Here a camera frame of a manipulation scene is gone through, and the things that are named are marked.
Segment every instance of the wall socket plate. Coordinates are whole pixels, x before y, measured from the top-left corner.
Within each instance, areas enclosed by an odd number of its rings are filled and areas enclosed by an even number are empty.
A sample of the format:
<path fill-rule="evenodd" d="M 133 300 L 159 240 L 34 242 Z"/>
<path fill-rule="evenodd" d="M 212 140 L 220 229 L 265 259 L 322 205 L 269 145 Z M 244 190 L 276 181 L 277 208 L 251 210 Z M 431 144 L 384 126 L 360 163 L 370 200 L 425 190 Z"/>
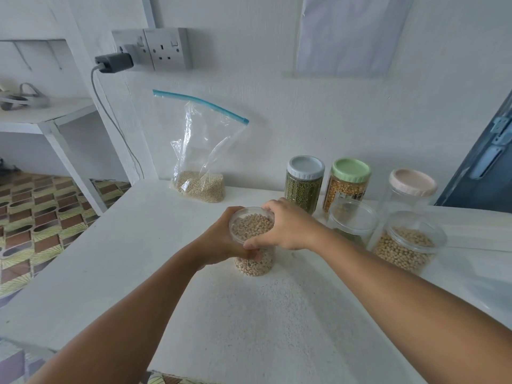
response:
<path fill-rule="evenodd" d="M 185 28 L 144 29 L 155 71 L 190 70 L 189 39 Z"/>
<path fill-rule="evenodd" d="M 155 70 L 143 29 L 115 30 L 112 31 L 112 37 L 116 44 L 116 52 L 131 55 L 134 66 L 127 71 Z"/>

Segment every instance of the floor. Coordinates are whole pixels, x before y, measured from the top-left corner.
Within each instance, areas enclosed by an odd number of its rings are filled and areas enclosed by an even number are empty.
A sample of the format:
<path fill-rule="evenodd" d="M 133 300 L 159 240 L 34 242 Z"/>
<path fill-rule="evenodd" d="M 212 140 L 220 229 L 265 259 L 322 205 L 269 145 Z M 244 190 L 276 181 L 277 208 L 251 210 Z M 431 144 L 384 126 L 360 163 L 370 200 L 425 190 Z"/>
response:
<path fill-rule="evenodd" d="M 127 182 L 93 180 L 112 206 Z M 71 245 L 98 216 L 71 178 L 15 173 L 0 177 L 0 310 Z M 0 384 L 23 384 L 44 361 L 0 338 Z M 142 384 L 201 384 L 146 372 Z"/>

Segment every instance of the door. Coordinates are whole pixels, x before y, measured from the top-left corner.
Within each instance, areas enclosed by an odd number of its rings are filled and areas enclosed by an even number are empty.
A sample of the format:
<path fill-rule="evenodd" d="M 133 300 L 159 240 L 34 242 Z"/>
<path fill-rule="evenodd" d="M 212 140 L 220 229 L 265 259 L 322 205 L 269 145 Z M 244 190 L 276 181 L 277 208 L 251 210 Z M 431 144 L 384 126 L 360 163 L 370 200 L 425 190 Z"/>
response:
<path fill-rule="evenodd" d="M 436 202 L 512 213 L 512 92 Z"/>

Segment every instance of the jar of beans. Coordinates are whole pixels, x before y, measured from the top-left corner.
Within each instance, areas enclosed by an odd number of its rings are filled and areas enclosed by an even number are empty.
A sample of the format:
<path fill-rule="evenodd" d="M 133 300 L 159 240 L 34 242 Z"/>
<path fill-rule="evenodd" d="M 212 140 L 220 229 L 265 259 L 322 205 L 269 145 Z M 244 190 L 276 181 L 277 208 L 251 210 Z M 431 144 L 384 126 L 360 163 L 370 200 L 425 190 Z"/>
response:
<path fill-rule="evenodd" d="M 243 244 L 247 239 L 266 233 L 274 226 L 274 214 L 261 207 L 246 207 L 239 210 L 229 221 L 229 231 L 233 239 Z M 274 265 L 275 246 L 260 248 L 263 257 L 260 261 L 234 258 L 234 264 L 247 276 L 261 276 Z"/>
<path fill-rule="evenodd" d="M 361 200 L 368 186 L 372 170 L 368 164 L 356 159 L 338 159 L 332 163 L 325 198 L 324 212 L 329 211 L 336 198 Z"/>
<path fill-rule="evenodd" d="M 338 198 L 329 208 L 327 227 L 350 242 L 366 248 L 377 222 L 377 213 L 367 204 L 354 199 Z"/>
<path fill-rule="evenodd" d="M 437 190 L 437 183 L 420 171 L 400 168 L 389 175 L 386 192 L 376 207 L 381 221 L 395 211 L 423 213 Z"/>
<path fill-rule="evenodd" d="M 387 219 L 373 252 L 406 271 L 420 274 L 446 240 L 441 227 L 424 215 L 397 211 Z"/>
<path fill-rule="evenodd" d="M 325 165 L 309 155 L 295 156 L 286 169 L 285 198 L 309 214 L 317 208 Z"/>

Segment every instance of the gray cable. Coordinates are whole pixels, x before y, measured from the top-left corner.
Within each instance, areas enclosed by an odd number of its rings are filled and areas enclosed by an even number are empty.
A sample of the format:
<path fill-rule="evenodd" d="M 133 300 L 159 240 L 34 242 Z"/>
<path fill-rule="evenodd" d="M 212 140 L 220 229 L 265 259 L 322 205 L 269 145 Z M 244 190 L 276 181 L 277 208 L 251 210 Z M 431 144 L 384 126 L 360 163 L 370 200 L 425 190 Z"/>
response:
<path fill-rule="evenodd" d="M 93 85 L 93 90 L 94 90 L 94 94 L 96 95 L 96 98 L 98 99 L 98 102 L 99 104 L 101 105 L 101 108 L 103 109 L 103 111 L 105 112 L 106 116 L 109 118 L 109 120 L 112 122 L 112 124 L 114 125 L 115 129 L 119 132 L 119 135 L 122 137 L 123 141 L 125 142 L 125 145 L 126 147 L 128 148 L 128 151 L 130 152 L 130 155 L 133 156 L 133 158 L 135 159 L 135 161 L 137 162 L 137 164 L 139 165 L 139 168 L 140 168 L 140 172 L 142 173 L 142 178 L 144 179 L 144 170 L 142 169 L 142 166 L 140 165 L 140 162 L 139 162 L 139 159 L 137 159 L 137 156 L 135 156 L 135 154 L 132 152 L 130 146 L 128 145 L 128 143 L 126 142 L 126 139 L 125 139 L 125 135 L 123 134 L 123 132 L 121 131 L 121 129 L 119 128 L 119 126 L 117 125 L 117 123 L 112 119 L 112 117 L 110 117 L 110 114 L 108 111 L 106 111 L 105 109 L 105 106 L 103 105 L 103 102 L 101 102 L 101 99 L 99 98 L 98 96 L 98 92 L 96 91 L 96 86 L 94 84 L 94 71 L 96 70 L 99 70 L 101 69 L 102 67 L 104 67 L 105 65 L 103 65 L 102 63 L 101 64 L 98 64 L 96 66 L 93 67 L 93 69 L 91 70 L 91 83 Z"/>

